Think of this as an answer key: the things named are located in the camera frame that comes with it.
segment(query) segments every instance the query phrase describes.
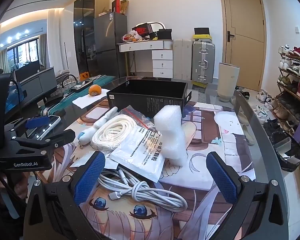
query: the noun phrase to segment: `metal screw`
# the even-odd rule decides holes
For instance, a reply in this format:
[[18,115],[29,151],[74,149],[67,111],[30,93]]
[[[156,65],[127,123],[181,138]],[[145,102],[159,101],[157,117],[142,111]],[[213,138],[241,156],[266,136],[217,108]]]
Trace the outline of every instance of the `metal screw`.
[[69,176],[69,175],[66,175],[62,178],[63,182],[68,182],[69,180],[71,180],[71,176]]
[[243,176],[241,176],[241,180],[244,181],[244,182],[248,182],[250,179],[249,179],[248,176],[243,175]]
[[39,186],[40,184],[41,184],[41,181],[38,179],[33,183],[33,185],[35,185],[35,186]]
[[273,186],[277,186],[278,185],[278,182],[275,179],[271,180],[271,183],[272,183]]

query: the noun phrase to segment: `wooden door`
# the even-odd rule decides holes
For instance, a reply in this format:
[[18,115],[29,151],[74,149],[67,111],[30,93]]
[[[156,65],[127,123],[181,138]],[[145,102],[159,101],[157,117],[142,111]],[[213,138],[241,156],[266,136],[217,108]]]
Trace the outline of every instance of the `wooden door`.
[[237,85],[260,90],[265,65],[265,18],[261,0],[224,0],[224,62],[240,68]]

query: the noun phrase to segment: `window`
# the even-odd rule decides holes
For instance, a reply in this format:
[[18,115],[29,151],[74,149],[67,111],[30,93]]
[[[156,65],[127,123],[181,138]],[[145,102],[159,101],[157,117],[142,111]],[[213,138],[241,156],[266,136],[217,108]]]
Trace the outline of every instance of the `window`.
[[13,71],[12,67],[14,64],[19,63],[19,67],[22,67],[26,62],[34,62],[39,59],[38,42],[39,39],[36,38],[23,44],[18,44],[7,51],[8,65],[11,71]]

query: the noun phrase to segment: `coiled white rope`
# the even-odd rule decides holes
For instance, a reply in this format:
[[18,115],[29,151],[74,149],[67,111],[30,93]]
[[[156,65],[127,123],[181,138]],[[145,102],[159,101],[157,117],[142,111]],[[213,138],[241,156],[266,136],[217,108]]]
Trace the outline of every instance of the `coiled white rope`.
[[151,201],[171,212],[183,212],[188,207],[187,201],[177,193],[165,189],[150,188],[145,181],[140,181],[120,166],[118,170],[103,170],[98,182],[101,186],[113,191],[109,194],[111,200],[119,199],[122,195],[130,195],[135,201]]
[[112,151],[132,132],[135,120],[119,114],[101,126],[91,139],[91,146],[100,151]]

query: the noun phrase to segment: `gray refrigerator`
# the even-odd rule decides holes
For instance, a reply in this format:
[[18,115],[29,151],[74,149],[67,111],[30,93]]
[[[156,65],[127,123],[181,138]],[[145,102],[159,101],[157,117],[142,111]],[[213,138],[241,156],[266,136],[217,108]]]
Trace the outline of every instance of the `gray refrigerator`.
[[124,53],[119,52],[117,44],[123,42],[121,38],[127,29],[127,17],[120,13],[111,12],[94,19],[95,57],[100,74],[126,76]]

